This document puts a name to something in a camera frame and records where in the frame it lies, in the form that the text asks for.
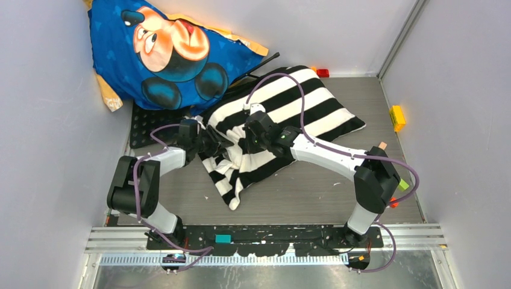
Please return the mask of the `black white striped pillowcase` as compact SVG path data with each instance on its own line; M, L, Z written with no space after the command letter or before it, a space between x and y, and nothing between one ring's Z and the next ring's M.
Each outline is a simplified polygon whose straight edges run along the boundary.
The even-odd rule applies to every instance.
M277 158L268 151L248 154L243 126L248 117L246 101L262 104L271 119L282 127L300 126L304 113L306 132L333 141L359 131L366 123L346 109L307 66L281 67L270 72L271 79L257 90L255 81L237 85L217 104L202 112L202 122L234 143L217 157L199 157L225 204L231 210L240 205L240 193L260 182L292 160Z

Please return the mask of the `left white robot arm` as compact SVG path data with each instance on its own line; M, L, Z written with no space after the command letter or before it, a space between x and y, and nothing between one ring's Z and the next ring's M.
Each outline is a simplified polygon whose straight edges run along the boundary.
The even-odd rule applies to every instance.
M195 119L184 119L171 127L176 128L177 133L169 144L156 137L163 127L150 134L163 145L160 152L120 157L107 195L107 206L134 217L150 228L150 237L160 239L170 249L178 249L185 240L183 222L159 202L160 178L187 166L198 154L216 157L234 144Z

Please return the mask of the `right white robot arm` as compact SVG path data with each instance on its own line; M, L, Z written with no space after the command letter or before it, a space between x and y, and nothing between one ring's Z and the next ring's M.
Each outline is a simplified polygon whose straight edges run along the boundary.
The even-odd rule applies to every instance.
M303 161L336 172L354 184L356 205L343 227L344 241L359 247L368 239L373 221L384 213L401 178L392 163L380 160L384 149L349 149L333 143L321 147L294 126L275 123L261 104L246 105L249 115L244 130L249 152L268 151L279 158Z

